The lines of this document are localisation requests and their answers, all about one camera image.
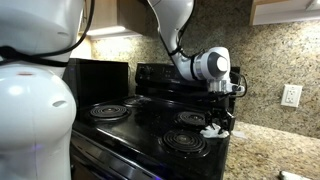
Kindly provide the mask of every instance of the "black stove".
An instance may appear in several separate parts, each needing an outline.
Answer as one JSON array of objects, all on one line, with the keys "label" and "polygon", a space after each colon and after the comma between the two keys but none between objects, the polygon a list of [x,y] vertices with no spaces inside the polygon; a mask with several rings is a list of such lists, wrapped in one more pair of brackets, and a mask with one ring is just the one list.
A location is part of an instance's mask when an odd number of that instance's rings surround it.
[{"label": "black stove", "polygon": [[[146,67],[153,74],[139,73]],[[189,92],[177,93],[175,88],[185,84],[183,80],[178,85],[166,82],[169,75],[179,79],[172,65],[138,64],[137,72],[139,95],[77,113],[72,156],[100,179],[222,179],[229,137],[205,139],[199,133],[205,126],[206,102],[182,98]],[[157,73],[164,72],[167,76],[159,77],[166,78],[159,80]],[[182,89],[198,91],[201,83]],[[216,108],[221,114],[223,103]]]}]

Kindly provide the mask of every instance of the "electrical outlet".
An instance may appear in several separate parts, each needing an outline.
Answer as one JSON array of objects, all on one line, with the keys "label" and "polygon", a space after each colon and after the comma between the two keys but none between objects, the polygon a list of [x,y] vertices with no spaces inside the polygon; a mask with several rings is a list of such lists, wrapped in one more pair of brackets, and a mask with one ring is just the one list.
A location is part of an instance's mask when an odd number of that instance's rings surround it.
[{"label": "electrical outlet", "polygon": [[281,105],[298,107],[301,92],[302,92],[302,86],[285,84],[283,94],[282,94]]}]

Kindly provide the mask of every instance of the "electric stovetop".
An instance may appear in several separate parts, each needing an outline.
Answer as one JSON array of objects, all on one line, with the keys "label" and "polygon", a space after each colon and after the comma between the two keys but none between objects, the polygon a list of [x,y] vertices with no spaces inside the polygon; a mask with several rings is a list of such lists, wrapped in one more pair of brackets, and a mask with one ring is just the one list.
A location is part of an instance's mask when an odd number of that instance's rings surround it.
[{"label": "electric stovetop", "polygon": [[202,137],[206,110],[126,97],[83,108],[73,130],[161,179],[222,179],[229,137]]}]

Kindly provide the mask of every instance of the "burner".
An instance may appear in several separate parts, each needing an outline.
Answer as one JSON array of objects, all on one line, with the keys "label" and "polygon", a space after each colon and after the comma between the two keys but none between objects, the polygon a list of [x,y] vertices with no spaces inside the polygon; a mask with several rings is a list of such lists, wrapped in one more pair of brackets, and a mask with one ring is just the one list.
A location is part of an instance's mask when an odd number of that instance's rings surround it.
[{"label": "burner", "polygon": [[133,98],[129,98],[129,99],[126,99],[124,101],[124,104],[127,105],[127,106],[140,106],[144,103],[147,103],[151,101],[150,98],[146,98],[146,97],[133,97]]},{"label": "burner", "polygon": [[184,158],[205,156],[210,151],[207,142],[200,135],[190,131],[169,131],[160,142],[169,153]]},{"label": "burner", "polygon": [[103,120],[116,120],[129,115],[129,110],[124,106],[106,105],[92,109],[90,114],[96,118],[103,118]]},{"label": "burner", "polygon": [[179,113],[177,121],[193,126],[206,125],[204,114],[189,111]]}]

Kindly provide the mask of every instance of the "granite countertop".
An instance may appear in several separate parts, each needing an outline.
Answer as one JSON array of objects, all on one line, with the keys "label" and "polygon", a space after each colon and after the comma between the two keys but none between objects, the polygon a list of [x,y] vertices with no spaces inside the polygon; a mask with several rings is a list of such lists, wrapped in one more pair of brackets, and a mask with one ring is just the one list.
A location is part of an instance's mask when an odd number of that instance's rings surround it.
[{"label": "granite countertop", "polygon": [[320,139],[236,122],[231,136],[224,179],[278,179],[288,171],[313,180],[320,179]]}]

